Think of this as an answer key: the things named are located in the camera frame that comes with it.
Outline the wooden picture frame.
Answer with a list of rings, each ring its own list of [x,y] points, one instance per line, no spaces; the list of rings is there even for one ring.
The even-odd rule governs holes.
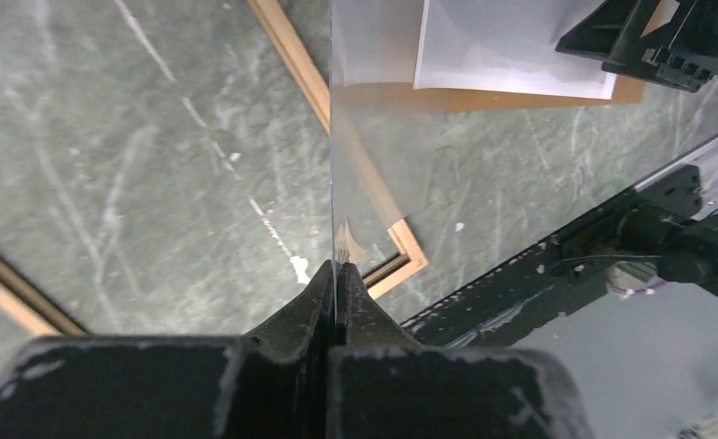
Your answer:
[[[0,253],[88,331],[257,326],[331,257],[336,157],[243,1],[0,1]]]

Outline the clear glass pane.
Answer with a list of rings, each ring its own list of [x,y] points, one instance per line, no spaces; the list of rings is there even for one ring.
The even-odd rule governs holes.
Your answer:
[[[507,260],[718,134],[718,76],[641,102],[391,115],[330,93],[332,257],[370,271],[405,221],[443,288]]]

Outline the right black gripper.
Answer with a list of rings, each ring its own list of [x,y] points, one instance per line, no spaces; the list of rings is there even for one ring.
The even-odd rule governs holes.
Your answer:
[[[648,29],[659,1],[604,1],[565,33],[559,53],[601,63],[609,73],[696,92],[718,76],[718,1],[679,1]]]

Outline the landscape photo print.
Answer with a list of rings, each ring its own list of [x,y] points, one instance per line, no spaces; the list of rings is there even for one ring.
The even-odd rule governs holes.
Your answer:
[[[616,75],[556,50],[597,1],[427,1],[413,86],[610,99]]]

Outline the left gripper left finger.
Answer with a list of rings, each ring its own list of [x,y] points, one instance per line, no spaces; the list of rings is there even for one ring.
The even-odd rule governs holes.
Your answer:
[[[38,337],[0,374],[0,438],[321,438],[334,274],[242,336]]]

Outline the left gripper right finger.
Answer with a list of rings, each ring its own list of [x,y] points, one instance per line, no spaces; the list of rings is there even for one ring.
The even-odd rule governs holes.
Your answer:
[[[418,345],[370,298],[358,269],[335,271],[341,340],[329,352],[331,438],[591,438],[569,370],[526,348]]]

